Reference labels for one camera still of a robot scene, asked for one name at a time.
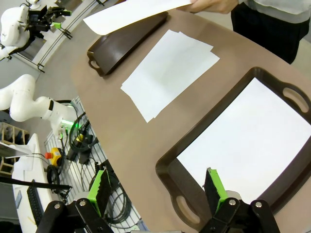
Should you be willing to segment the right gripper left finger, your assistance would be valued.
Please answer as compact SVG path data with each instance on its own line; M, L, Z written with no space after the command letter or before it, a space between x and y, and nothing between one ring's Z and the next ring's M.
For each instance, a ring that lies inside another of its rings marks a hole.
M104 220L104 214L111 195L111 182L107 170L100 170L86 198L74 200L65 205L52 201L47 206L37 227L37 233L112 233Z

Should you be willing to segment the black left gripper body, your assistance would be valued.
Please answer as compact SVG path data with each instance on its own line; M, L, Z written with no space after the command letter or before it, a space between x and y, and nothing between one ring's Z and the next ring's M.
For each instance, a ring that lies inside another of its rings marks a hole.
M47 7L41 10L29 10L25 30L47 32L51 28L52 19Z

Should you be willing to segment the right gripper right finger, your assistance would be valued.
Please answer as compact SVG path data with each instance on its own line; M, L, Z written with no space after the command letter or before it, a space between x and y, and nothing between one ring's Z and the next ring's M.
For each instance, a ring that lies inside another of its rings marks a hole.
M279 227L269 204L254 200L250 204L230 197L217 170L208 168L203 185L212 217L201 233L278 233Z

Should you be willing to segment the person's right hand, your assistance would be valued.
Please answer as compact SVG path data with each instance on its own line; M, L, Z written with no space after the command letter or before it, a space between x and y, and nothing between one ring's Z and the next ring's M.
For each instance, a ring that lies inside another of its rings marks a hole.
M212 12L220 14L230 13L238 4L238 0L191 0L191 4L178 7L178 10L198 13Z

